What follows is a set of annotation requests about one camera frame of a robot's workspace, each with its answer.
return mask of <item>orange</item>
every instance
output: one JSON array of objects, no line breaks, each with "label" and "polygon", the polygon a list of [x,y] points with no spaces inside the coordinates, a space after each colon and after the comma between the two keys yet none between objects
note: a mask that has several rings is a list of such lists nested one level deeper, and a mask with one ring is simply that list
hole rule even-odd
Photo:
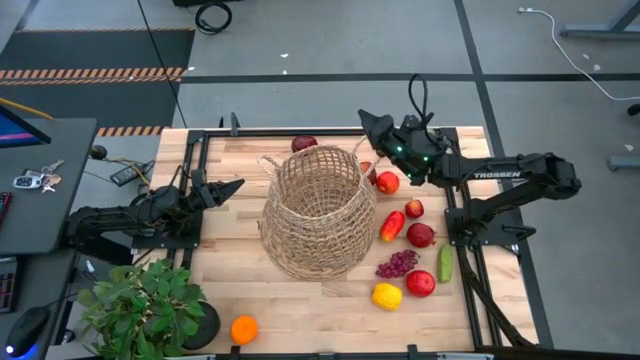
[{"label": "orange", "polygon": [[249,315],[238,316],[231,324],[231,339],[238,345],[246,345],[258,335],[258,322]]}]

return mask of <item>computer mouse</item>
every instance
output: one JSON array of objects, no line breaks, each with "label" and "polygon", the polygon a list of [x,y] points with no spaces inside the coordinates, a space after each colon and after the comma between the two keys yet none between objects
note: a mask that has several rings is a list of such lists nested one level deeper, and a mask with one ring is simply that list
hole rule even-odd
[{"label": "computer mouse", "polygon": [[49,319],[49,310],[46,307],[35,307],[27,310],[13,324],[11,332],[7,337],[5,350],[12,358],[29,352],[38,341],[42,329]]}]

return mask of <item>potted plant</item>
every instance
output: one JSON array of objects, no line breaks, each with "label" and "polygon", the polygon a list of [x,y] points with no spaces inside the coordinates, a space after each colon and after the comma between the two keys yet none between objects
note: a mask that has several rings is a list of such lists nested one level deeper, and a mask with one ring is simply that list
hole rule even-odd
[{"label": "potted plant", "polygon": [[105,359],[162,359],[181,356],[183,348],[208,344],[220,330],[215,309],[204,302],[198,285],[187,284],[190,272],[158,260],[145,269],[120,266],[111,282],[96,282],[81,290],[78,301],[87,307],[82,331],[98,333],[89,351]]}]

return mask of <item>keyboard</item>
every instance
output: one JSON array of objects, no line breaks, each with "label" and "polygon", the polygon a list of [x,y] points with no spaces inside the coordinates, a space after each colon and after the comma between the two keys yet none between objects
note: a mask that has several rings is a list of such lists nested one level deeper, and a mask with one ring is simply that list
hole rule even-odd
[{"label": "keyboard", "polygon": [[18,291],[18,259],[0,257],[0,314],[14,311]]}]

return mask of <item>black pot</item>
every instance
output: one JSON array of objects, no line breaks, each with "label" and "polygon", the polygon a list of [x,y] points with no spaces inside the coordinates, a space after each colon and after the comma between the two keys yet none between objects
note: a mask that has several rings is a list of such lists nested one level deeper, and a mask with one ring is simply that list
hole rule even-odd
[{"label": "black pot", "polygon": [[220,332],[220,316],[209,303],[200,302],[204,316],[198,320],[198,332],[186,339],[182,347],[186,350],[198,350],[207,346]]}]

